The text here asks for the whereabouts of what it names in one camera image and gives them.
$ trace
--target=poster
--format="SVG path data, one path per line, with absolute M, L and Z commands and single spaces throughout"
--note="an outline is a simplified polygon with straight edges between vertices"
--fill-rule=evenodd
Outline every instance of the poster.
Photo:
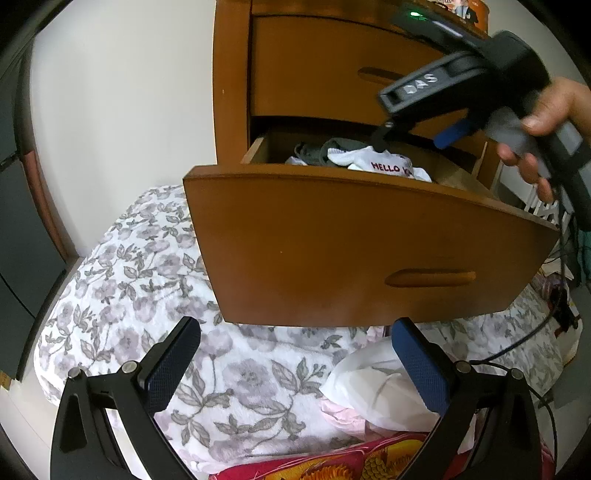
M 484 32 L 488 32 L 488 7 L 480 0 L 430 0 Z

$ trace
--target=open drawer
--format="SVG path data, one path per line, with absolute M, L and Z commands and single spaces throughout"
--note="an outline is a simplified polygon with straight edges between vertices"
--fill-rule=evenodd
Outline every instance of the open drawer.
M 186 175 L 197 240 L 226 321 L 362 326 L 496 312 L 556 243 L 552 224 L 495 200 L 429 150 L 390 148 L 434 183 L 283 164 L 296 143 L 330 136 L 270 131 L 241 165 Z
M 294 15 L 252 20 L 250 113 L 299 116 L 381 125 L 387 116 L 380 90 L 426 64 L 440 51 L 406 36 L 334 18 Z M 426 138 L 466 116 L 452 112 L 420 122 L 413 133 Z M 480 157 L 482 133 L 457 148 Z

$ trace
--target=wooden dresser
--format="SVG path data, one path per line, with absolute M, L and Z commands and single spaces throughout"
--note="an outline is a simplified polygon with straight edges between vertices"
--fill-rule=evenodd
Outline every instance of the wooden dresser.
M 549 222 L 492 197 L 499 159 L 481 132 L 434 151 L 430 139 L 465 112 L 391 145 L 434 183 L 283 164 L 301 141 L 368 141 L 385 120 L 377 93 L 442 56 L 389 24 L 397 5 L 218 1 L 217 165 L 195 167 L 184 185 L 227 321 L 385 325 L 494 312 L 556 242 Z

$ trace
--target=wooden drawer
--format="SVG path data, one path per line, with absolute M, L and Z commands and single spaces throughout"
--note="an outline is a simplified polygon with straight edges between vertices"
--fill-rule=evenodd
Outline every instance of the wooden drawer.
M 251 115 L 304 116 L 380 125 L 376 97 L 393 81 L 439 59 L 441 52 L 403 35 L 330 18 L 254 17 Z M 418 124 L 433 138 L 462 118 L 453 112 Z M 454 146 L 480 157 L 485 137 Z
M 506 308 L 558 237 L 441 155 L 410 145 L 436 183 L 287 166 L 299 141 L 271 131 L 241 165 L 195 167 L 185 191 L 224 318 L 259 325 L 387 325 Z

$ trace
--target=hand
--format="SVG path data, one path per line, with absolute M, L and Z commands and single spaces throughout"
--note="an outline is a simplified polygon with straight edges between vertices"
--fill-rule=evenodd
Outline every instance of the hand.
M 530 135 L 539 137 L 552 133 L 566 119 L 572 121 L 587 141 L 591 138 L 591 91 L 573 80 L 556 78 L 546 87 L 530 116 L 522 121 Z M 554 201 L 548 180 L 538 175 L 538 160 L 531 153 L 517 158 L 508 145 L 499 144 L 497 153 L 505 165 L 517 165 L 527 183 L 538 184 L 538 197 L 546 203 Z

